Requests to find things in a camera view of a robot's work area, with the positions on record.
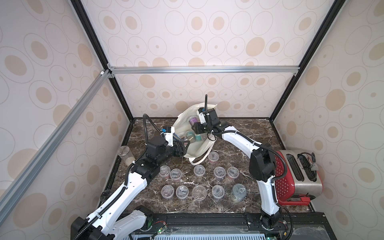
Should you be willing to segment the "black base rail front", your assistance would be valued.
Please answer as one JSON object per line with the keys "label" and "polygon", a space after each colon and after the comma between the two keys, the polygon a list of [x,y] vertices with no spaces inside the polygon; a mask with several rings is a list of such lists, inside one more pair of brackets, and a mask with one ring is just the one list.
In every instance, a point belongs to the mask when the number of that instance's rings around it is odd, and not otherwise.
{"label": "black base rail front", "polygon": [[261,214],[155,214],[148,231],[137,230],[127,240],[335,240],[323,213],[283,214],[277,226],[265,230]]}

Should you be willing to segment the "large clear seed jar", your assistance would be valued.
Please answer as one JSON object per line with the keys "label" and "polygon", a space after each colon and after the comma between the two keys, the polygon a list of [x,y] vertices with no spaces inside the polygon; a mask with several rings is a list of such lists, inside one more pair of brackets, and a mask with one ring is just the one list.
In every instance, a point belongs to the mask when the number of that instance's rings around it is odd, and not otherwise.
{"label": "large clear seed jar", "polygon": [[247,195],[247,189],[242,184],[235,184],[232,188],[230,198],[234,203],[241,202]]}

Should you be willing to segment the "black corner frame post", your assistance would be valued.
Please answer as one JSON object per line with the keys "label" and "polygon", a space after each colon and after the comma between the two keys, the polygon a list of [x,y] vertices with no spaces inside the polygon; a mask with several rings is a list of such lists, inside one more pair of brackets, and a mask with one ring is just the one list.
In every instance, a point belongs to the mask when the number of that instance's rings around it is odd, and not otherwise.
{"label": "black corner frame post", "polygon": [[316,32],[316,35],[314,39],[312,40],[311,44],[309,45],[309,48],[307,49],[303,59],[301,60],[299,64],[299,70],[296,74],[293,75],[291,80],[289,81],[288,86],[286,87],[285,91],[283,92],[282,97],[280,98],[277,106],[275,107],[272,115],[270,116],[269,120],[272,124],[276,118],[278,117],[278,114],[280,113],[281,109],[283,108],[285,102],[287,101],[288,97],[290,96],[291,92],[295,88],[297,82],[299,81],[301,75],[306,70],[308,64],[310,63],[311,59],[313,58],[315,52],[318,50],[320,44],[322,43],[323,39],[325,38],[326,34],[330,30],[332,24],[334,23],[335,19],[337,18],[339,12],[343,8],[347,1],[346,0],[336,0],[333,2],[330,10],[326,14],[324,20],[322,21],[318,31]]}
{"label": "black corner frame post", "polygon": [[[103,69],[104,70],[110,70],[110,67],[108,66],[109,61],[105,55],[105,52],[104,52],[103,47],[101,45],[101,42],[99,41],[99,38],[96,35],[96,32],[95,32],[95,30],[92,26],[92,23],[88,17],[88,14],[86,13],[86,10],[85,10],[83,3],[79,0],[71,0],[70,2],[71,2],[71,5],[73,6],[73,8],[76,12],[77,17],[79,18],[79,20],[83,26],[83,29],[84,29],[92,47],[93,47],[93,50],[95,51],[97,58],[98,58],[99,62],[101,63]],[[127,104],[127,101],[123,96],[123,92],[122,92],[122,90],[118,84],[116,77],[110,77],[109,81],[113,87],[115,94],[118,97],[118,100],[119,100],[126,116],[128,117],[128,120],[130,122],[132,122],[135,118],[133,117],[133,114],[132,114],[132,112],[131,112],[128,104]]]}

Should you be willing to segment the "black corner frame post left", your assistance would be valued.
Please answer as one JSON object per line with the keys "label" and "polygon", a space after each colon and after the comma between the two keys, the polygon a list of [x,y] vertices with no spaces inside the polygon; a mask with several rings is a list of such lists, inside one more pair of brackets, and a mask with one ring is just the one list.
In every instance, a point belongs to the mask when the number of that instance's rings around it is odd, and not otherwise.
{"label": "black corner frame post left", "polygon": [[[103,47],[101,45],[101,42],[99,41],[99,38],[96,35],[96,32],[95,32],[95,30],[92,26],[92,23],[88,17],[88,14],[86,13],[86,10],[85,10],[83,3],[79,0],[71,0],[70,2],[71,2],[71,5],[73,6],[73,8],[76,12],[77,17],[79,18],[79,20],[83,26],[83,29],[84,29],[92,47],[93,47],[93,50],[95,51],[97,58],[98,58],[99,62],[101,63],[103,69],[104,70],[110,70],[110,67],[108,66],[109,61],[105,55],[105,52],[104,52]],[[110,77],[109,81],[113,87],[115,94],[118,97],[118,100],[119,100],[126,116],[128,117],[128,120],[130,122],[132,122],[135,118],[133,117],[133,114],[132,114],[132,112],[131,112],[128,104],[127,104],[127,101],[123,96],[123,92],[122,92],[122,90],[118,84],[116,77]]]}

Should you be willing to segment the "cream canvas starry night bag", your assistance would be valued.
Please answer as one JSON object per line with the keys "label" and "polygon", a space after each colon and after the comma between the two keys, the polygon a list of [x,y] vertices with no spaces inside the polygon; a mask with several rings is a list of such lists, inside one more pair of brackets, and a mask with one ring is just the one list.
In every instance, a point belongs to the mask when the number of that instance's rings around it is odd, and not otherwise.
{"label": "cream canvas starry night bag", "polygon": [[[192,105],[178,116],[177,120],[173,124],[175,134],[178,137],[186,136],[186,132],[192,131],[189,119],[194,117],[200,121],[198,110],[204,106],[204,103]],[[215,142],[216,140],[214,140],[214,137],[211,136],[210,139],[208,139],[207,135],[205,135],[201,141],[195,140],[188,146],[188,150],[184,155],[184,158],[187,158],[192,166],[200,165],[212,151]]]}

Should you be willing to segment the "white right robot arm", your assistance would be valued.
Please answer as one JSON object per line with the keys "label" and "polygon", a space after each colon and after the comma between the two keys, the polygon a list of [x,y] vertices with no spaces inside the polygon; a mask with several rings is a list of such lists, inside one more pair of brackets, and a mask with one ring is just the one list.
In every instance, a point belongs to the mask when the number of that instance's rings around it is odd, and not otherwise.
{"label": "white right robot arm", "polygon": [[265,229],[273,229],[281,217],[275,181],[287,175],[287,164],[270,145],[252,140],[226,121],[220,120],[216,110],[208,107],[208,96],[205,96],[204,106],[198,109],[198,115],[200,121],[192,126],[196,134],[207,133],[227,141],[250,159],[249,172],[257,181],[261,196],[261,222]]}

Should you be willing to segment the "orange seed jar clear lid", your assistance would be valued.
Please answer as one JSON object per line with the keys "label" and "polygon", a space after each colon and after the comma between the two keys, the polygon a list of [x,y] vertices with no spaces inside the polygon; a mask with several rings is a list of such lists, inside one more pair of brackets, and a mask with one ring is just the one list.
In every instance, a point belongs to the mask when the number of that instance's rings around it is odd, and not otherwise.
{"label": "orange seed jar clear lid", "polygon": [[197,177],[197,178],[202,178],[206,173],[206,168],[202,165],[196,165],[194,167],[194,175]]}

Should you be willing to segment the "red and steel toaster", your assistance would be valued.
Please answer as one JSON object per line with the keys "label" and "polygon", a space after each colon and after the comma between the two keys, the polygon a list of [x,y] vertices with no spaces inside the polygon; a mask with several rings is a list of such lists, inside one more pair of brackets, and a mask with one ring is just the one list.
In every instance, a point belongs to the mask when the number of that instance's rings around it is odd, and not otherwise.
{"label": "red and steel toaster", "polygon": [[275,181],[278,203],[283,206],[308,206],[310,202],[323,193],[323,181],[319,175],[315,153],[299,150],[280,150],[276,157],[276,174],[287,174]]}

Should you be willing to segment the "silver aluminium bar left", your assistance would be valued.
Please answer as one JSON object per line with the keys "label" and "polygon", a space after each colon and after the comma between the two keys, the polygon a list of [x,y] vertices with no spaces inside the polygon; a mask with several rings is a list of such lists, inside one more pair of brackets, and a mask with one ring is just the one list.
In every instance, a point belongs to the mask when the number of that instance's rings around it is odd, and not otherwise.
{"label": "silver aluminium bar left", "polygon": [[45,166],[65,136],[74,126],[80,115],[88,107],[96,93],[110,76],[111,71],[105,69],[103,74],[99,75],[94,80],[94,82],[82,95],[79,101],[74,105],[72,109],[70,109],[69,113],[65,116],[59,126],[52,132],[42,147],[36,152],[34,157],[26,165],[23,171],[13,181],[9,189],[1,198],[1,224],[3,224],[8,218],[27,189],[36,179],[42,168]]}

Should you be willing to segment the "purple lid seed jar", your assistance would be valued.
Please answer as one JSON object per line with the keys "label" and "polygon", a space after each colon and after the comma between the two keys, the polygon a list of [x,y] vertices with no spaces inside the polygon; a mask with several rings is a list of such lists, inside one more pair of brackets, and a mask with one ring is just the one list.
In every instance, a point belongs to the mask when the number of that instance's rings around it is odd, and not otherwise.
{"label": "purple lid seed jar", "polygon": [[191,116],[188,118],[188,123],[193,126],[194,124],[196,123],[199,123],[200,122],[200,119],[198,116]]}

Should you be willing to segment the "black corner frame post right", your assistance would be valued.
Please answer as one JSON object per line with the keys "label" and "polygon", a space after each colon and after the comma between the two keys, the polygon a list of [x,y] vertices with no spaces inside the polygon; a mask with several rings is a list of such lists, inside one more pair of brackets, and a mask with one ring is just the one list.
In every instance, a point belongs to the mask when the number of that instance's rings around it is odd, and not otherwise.
{"label": "black corner frame post right", "polygon": [[316,35],[314,39],[312,40],[311,44],[309,45],[309,48],[307,49],[303,59],[301,60],[299,64],[299,70],[296,74],[293,75],[291,80],[289,81],[288,86],[286,87],[285,91],[283,92],[282,97],[280,98],[277,106],[275,107],[272,115],[270,116],[269,120],[272,124],[276,118],[278,117],[278,114],[280,113],[281,109],[283,108],[285,102],[287,101],[288,97],[290,96],[291,92],[295,88],[297,82],[299,81],[301,75],[306,70],[308,64],[310,63],[311,59],[313,58],[315,52],[318,50],[320,44],[322,43],[323,39],[325,38],[326,34],[330,30],[332,24],[334,23],[335,19],[337,18],[339,12],[343,8],[347,1],[346,0],[336,0],[333,2],[330,10],[326,14],[324,20],[322,21],[318,31],[316,32]]}

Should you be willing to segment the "clear plastic jar by wall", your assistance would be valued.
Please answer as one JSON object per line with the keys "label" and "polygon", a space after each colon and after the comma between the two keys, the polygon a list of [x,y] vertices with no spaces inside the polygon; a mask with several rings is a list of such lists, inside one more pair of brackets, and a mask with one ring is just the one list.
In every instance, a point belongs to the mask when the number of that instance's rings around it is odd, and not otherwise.
{"label": "clear plastic jar by wall", "polygon": [[130,147],[128,146],[119,147],[118,156],[122,159],[122,162],[124,162],[127,167],[129,167],[136,160]]}

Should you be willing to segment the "silver aluminium crossbar back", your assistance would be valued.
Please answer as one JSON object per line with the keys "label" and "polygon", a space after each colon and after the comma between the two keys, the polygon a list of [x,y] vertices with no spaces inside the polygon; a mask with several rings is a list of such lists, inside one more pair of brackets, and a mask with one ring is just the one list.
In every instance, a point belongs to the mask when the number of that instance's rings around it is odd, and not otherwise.
{"label": "silver aluminium crossbar back", "polygon": [[299,66],[111,67],[113,74],[297,73]]}

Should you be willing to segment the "black lid jar by wall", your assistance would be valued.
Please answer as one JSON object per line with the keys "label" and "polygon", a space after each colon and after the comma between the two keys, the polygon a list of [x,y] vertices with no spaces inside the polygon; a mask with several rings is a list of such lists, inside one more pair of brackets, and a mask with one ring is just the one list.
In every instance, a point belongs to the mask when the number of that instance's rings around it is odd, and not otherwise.
{"label": "black lid jar by wall", "polygon": [[104,203],[111,195],[113,194],[112,190],[105,190],[100,196],[101,204]]}

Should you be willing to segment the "clear seed jar row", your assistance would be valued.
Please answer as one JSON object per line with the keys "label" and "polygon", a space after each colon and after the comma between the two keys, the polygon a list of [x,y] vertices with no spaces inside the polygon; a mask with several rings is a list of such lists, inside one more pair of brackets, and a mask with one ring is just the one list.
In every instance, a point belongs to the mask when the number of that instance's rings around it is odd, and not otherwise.
{"label": "clear seed jar row", "polygon": [[216,164],[219,161],[219,154],[215,151],[208,154],[208,161],[210,164]]}

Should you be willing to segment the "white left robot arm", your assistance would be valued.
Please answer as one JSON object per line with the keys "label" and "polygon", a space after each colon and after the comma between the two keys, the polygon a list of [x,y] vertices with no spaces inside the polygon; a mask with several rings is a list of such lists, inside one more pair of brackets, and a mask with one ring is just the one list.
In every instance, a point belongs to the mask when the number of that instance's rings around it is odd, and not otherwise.
{"label": "white left robot arm", "polygon": [[163,127],[157,131],[159,135],[152,139],[145,135],[146,148],[131,163],[120,187],[88,217],[78,217],[72,223],[71,239],[123,240],[136,230],[151,228],[152,212],[145,207],[139,207],[124,218],[120,216],[160,173],[161,166],[173,157],[185,156],[190,144],[189,141],[181,141],[175,137],[175,126]]}

